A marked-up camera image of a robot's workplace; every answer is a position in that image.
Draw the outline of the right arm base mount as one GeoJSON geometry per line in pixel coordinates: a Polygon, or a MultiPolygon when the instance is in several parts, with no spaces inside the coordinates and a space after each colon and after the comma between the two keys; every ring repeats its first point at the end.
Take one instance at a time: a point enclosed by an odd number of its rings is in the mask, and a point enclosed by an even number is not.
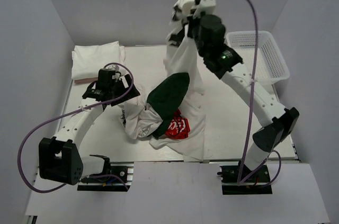
{"type": "Polygon", "coordinates": [[[272,186],[265,184],[271,181],[266,165],[261,167],[254,175],[241,185],[237,184],[238,165],[220,166],[217,176],[221,179],[223,195],[269,195],[272,194],[272,186]]]}

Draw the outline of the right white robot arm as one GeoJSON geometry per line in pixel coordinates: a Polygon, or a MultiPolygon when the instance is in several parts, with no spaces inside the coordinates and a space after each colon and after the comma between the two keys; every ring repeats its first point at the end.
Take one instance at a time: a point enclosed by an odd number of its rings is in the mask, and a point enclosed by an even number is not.
{"type": "Polygon", "coordinates": [[[172,21],[179,29],[169,35],[169,43],[179,46],[184,38],[203,59],[206,68],[219,80],[233,89],[249,107],[249,120],[256,116],[261,128],[252,135],[253,144],[246,136],[243,156],[238,163],[238,181],[251,181],[275,147],[292,132],[300,114],[273,100],[263,86],[254,79],[255,72],[248,71],[242,57],[225,43],[226,27],[220,17],[199,12],[188,12],[174,6],[172,21]]]}

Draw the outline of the plain white t shirt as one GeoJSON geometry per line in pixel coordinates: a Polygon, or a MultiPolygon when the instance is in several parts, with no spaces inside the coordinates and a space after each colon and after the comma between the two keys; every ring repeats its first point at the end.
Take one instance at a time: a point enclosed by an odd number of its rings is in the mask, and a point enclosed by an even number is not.
{"type": "Polygon", "coordinates": [[[194,40],[188,37],[188,19],[191,16],[194,0],[178,0],[175,5],[182,9],[185,18],[180,21],[171,20],[169,34],[171,32],[177,33],[180,29],[184,29],[185,37],[179,47],[166,44],[165,70],[168,76],[174,73],[187,72],[190,77],[190,84],[185,100],[198,102],[202,107],[204,85],[198,69],[198,51],[194,40]]]}

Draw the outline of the white shirt grey print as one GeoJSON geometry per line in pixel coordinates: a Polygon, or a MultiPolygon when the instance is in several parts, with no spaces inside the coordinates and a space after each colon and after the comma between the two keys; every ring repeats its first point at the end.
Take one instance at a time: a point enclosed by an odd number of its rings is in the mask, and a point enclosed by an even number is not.
{"type": "Polygon", "coordinates": [[[163,122],[160,115],[146,102],[145,88],[137,84],[136,89],[139,96],[118,105],[122,111],[120,122],[130,139],[150,136],[163,122]]]}

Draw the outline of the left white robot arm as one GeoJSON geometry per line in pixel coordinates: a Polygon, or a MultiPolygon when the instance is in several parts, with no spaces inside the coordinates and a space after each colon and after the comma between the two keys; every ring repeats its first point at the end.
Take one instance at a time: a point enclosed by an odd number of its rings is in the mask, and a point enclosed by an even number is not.
{"type": "Polygon", "coordinates": [[[51,138],[39,142],[39,174],[42,179],[75,185],[85,177],[107,181],[112,176],[110,159],[103,155],[81,156],[80,145],[108,106],[117,106],[139,96],[131,73],[115,69],[99,70],[88,85],[78,110],[51,138]]]}

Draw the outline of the dark green t shirt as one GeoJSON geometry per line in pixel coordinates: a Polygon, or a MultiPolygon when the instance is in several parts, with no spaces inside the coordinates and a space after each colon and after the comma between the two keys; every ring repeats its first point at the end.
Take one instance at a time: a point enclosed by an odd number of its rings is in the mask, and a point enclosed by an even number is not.
{"type": "Polygon", "coordinates": [[[171,139],[184,139],[188,136],[182,132],[184,122],[179,110],[190,84],[188,73],[175,73],[163,80],[147,96],[147,104],[160,116],[163,122],[151,134],[154,138],[167,136],[171,139]]]}

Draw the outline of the white shirt red logo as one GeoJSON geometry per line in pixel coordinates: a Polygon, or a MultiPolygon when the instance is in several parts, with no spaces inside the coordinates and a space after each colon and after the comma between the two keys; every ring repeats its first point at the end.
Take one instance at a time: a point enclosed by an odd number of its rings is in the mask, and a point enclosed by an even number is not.
{"type": "Polygon", "coordinates": [[[198,102],[184,100],[176,110],[167,130],[149,144],[160,149],[167,146],[181,154],[185,162],[201,162],[204,153],[206,114],[198,102]]]}

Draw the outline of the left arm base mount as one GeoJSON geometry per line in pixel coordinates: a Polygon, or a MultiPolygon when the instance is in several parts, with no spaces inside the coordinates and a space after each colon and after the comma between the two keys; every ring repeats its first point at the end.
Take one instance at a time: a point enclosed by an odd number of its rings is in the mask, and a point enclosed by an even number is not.
{"type": "Polygon", "coordinates": [[[114,176],[91,178],[85,177],[77,184],[78,191],[88,192],[127,192],[133,179],[132,163],[112,163],[111,174],[114,176]]]}

